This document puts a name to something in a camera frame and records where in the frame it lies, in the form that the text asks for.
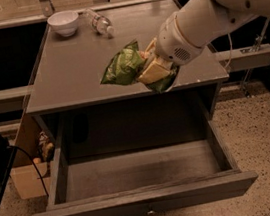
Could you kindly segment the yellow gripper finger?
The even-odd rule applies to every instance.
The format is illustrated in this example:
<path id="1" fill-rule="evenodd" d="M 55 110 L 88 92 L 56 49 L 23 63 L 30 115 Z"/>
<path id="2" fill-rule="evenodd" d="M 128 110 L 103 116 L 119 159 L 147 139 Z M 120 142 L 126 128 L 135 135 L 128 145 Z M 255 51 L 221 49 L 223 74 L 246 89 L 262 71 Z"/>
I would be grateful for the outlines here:
<path id="1" fill-rule="evenodd" d="M 139 51 L 139 56 L 143 60 L 155 59 L 156 43 L 156 38 L 153 38 L 144 50 Z"/>
<path id="2" fill-rule="evenodd" d="M 138 81 L 144 84 L 157 82 L 170 74 L 173 62 L 166 61 L 157 57 L 148 65 L 148 67 L 138 76 Z"/>

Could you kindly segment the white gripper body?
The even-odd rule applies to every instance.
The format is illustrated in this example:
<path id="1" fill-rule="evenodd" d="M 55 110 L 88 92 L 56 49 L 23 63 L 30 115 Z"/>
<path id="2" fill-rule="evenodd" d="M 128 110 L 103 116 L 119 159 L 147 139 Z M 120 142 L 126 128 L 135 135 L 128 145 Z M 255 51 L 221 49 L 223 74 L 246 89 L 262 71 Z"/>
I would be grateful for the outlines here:
<path id="1" fill-rule="evenodd" d="M 203 48 L 196 47 L 185 39 L 176 19 L 177 13 L 173 12 L 160 26 L 155 40 L 155 54 L 166 61 L 183 66 L 200 56 Z"/>

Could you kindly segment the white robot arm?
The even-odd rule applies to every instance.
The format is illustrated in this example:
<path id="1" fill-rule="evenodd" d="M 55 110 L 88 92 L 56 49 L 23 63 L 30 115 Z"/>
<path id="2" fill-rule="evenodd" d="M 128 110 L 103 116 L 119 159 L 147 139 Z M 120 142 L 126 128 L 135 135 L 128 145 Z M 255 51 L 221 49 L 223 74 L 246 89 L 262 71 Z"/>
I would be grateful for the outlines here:
<path id="1" fill-rule="evenodd" d="M 270 18 L 270 0 L 190 0 L 160 26 L 138 81 L 168 77 L 171 66 L 188 64 L 210 42 L 260 16 Z"/>

